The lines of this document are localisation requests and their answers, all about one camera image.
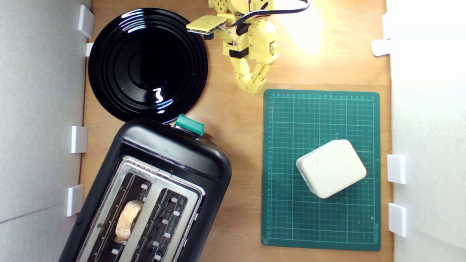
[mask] green cutting mat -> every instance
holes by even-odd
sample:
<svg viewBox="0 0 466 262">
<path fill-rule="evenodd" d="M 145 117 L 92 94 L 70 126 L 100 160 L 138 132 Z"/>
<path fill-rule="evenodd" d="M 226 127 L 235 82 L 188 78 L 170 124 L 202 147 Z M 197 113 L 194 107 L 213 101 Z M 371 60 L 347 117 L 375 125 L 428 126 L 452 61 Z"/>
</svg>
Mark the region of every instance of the green cutting mat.
<svg viewBox="0 0 466 262">
<path fill-rule="evenodd" d="M 261 241 L 268 246 L 380 250 L 379 95 L 274 90 L 264 94 Z M 347 139 L 367 176 L 328 199 L 313 195 L 296 160 Z"/>
</svg>

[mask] cable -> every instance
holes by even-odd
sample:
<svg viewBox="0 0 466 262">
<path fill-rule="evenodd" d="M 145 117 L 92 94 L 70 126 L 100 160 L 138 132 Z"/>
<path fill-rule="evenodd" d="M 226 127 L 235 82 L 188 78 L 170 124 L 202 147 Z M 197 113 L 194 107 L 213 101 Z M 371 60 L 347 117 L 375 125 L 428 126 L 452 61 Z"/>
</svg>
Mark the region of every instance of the cable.
<svg viewBox="0 0 466 262">
<path fill-rule="evenodd" d="M 251 17 L 254 17 L 254 16 L 272 15 L 272 14 L 295 14 L 295 13 L 299 13 L 299 12 L 302 12 L 302 11 L 308 9 L 309 6 L 310 6 L 310 2 L 308 0 L 297 0 L 297 1 L 305 2 L 306 6 L 298 8 L 298 9 L 289 9 L 289 10 L 256 10 L 256 11 L 252 11 L 252 12 L 249 12 L 249 13 L 245 14 L 239 20 L 237 20 L 234 24 L 232 24 L 232 25 L 230 25 L 230 26 L 228 26 L 226 28 L 233 28 L 235 26 L 238 26 L 239 24 L 244 23 L 244 21 L 246 21 L 247 19 L 249 19 Z"/>
</svg>

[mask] wooden surface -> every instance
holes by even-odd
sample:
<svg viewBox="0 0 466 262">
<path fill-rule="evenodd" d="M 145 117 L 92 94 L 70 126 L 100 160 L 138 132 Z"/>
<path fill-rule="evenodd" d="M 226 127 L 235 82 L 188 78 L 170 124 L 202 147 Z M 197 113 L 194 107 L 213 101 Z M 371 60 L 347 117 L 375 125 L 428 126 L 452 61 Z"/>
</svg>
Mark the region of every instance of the wooden surface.
<svg viewBox="0 0 466 262">
<path fill-rule="evenodd" d="M 276 2 L 286 4 L 290 0 Z M 206 0 L 94 0 L 94 37 L 113 18 L 141 7 L 165 8 L 191 21 L 215 14 Z M 252 96 L 237 88 L 232 66 L 221 55 L 220 41 L 214 39 L 206 42 L 210 63 L 208 83 L 187 116 L 206 124 L 214 142 L 227 152 L 233 176 L 200 261 L 393 261 L 393 235 L 387 224 L 387 203 L 392 200 L 392 189 L 386 182 L 384 157 L 391 151 L 390 65 L 387 57 L 375 58 L 370 50 L 370 41 L 382 37 L 384 12 L 384 0 L 314 0 L 303 14 L 269 18 L 278 32 L 280 58 L 270 70 L 266 84 L 266 88 L 312 87 L 380 93 L 382 249 L 356 252 L 261 245 L 262 94 Z M 122 125 L 100 106 L 86 81 L 84 125 L 89 129 L 89 147 L 83 154 L 81 169 L 85 194 Z"/>
</svg>

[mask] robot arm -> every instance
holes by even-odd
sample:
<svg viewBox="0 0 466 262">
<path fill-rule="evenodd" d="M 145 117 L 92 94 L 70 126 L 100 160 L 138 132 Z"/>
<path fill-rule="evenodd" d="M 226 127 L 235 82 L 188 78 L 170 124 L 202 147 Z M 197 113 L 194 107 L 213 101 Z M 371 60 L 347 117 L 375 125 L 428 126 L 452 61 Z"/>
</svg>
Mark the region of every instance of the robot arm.
<svg viewBox="0 0 466 262">
<path fill-rule="evenodd" d="M 213 7 L 217 15 L 205 15 L 186 28 L 190 32 L 203 34 L 206 40 L 214 36 L 222 39 L 222 54 L 230 57 L 236 82 L 242 90 L 257 94 L 279 56 L 276 30 L 263 17 L 306 10 L 308 1 L 300 1 L 307 5 L 293 10 L 274 10 L 274 0 L 209 0 L 209 7 Z M 252 72 L 248 60 L 257 62 Z"/>
</svg>

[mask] white clip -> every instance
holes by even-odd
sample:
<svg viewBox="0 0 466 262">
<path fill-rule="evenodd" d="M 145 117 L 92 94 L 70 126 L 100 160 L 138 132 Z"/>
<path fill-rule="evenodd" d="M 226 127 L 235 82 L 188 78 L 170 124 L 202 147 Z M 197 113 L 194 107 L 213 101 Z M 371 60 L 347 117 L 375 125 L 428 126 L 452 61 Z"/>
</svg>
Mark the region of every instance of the white clip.
<svg viewBox="0 0 466 262">
<path fill-rule="evenodd" d="M 86 44 L 86 57 L 90 56 L 90 51 L 91 51 L 93 46 L 94 46 L 94 42 Z"/>
<path fill-rule="evenodd" d="M 406 160 L 404 155 L 387 155 L 387 178 L 392 183 L 406 184 Z"/>
<path fill-rule="evenodd" d="M 79 8 L 78 30 L 87 38 L 92 38 L 94 32 L 94 14 L 85 5 Z"/>
<path fill-rule="evenodd" d="M 66 216 L 70 217 L 81 210 L 83 198 L 84 185 L 77 185 L 68 188 Z"/>
<path fill-rule="evenodd" d="M 375 56 L 388 55 L 391 52 L 390 38 L 393 37 L 396 31 L 393 15 L 386 12 L 382 15 L 382 32 L 383 39 L 375 39 L 370 43 L 372 53 Z"/>
<path fill-rule="evenodd" d="M 74 125 L 71 128 L 71 153 L 87 152 L 87 127 Z"/>
<path fill-rule="evenodd" d="M 370 46 L 375 56 L 388 55 L 391 51 L 390 40 L 387 39 L 372 40 Z"/>
<path fill-rule="evenodd" d="M 406 237 L 406 208 L 389 203 L 388 204 L 388 230 Z"/>
</svg>

